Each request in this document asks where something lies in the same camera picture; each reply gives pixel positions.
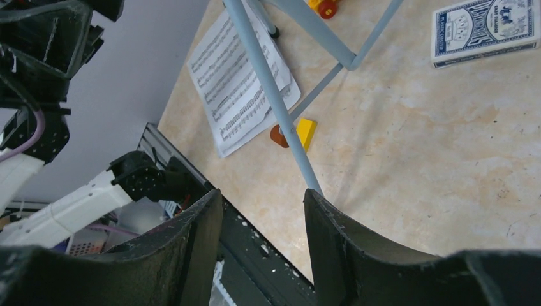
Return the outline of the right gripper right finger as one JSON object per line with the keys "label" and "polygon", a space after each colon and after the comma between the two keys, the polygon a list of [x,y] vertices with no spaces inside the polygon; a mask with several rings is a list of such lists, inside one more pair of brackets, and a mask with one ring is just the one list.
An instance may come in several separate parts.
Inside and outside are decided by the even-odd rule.
{"label": "right gripper right finger", "polygon": [[313,189],[304,213],[318,305],[540,304],[538,250],[428,254],[369,229]]}

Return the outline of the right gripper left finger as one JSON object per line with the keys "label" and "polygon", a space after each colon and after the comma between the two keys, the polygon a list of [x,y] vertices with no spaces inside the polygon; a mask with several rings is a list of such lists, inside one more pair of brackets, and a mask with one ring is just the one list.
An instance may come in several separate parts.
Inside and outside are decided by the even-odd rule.
{"label": "right gripper left finger", "polygon": [[103,254],[1,249],[2,305],[207,305],[223,220],[219,189]]}

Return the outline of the sheet music page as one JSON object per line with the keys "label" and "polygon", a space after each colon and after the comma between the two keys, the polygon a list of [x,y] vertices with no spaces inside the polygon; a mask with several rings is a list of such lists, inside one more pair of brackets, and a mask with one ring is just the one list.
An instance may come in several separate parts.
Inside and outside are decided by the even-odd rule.
{"label": "sheet music page", "polygon": [[259,135],[276,122],[261,88],[231,119],[213,129],[216,150],[220,158],[225,158]]}
{"label": "sheet music page", "polygon": [[227,11],[204,34],[187,66],[214,129],[241,110],[259,88],[263,90]]}

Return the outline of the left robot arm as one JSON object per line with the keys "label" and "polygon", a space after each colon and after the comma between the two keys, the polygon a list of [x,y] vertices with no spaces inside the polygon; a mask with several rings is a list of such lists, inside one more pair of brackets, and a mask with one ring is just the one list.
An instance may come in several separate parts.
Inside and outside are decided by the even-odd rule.
{"label": "left robot arm", "polygon": [[47,206],[1,246],[52,248],[142,198],[185,198],[182,173],[135,150],[180,71],[181,1],[12,1],[1,8],[1,207]]}

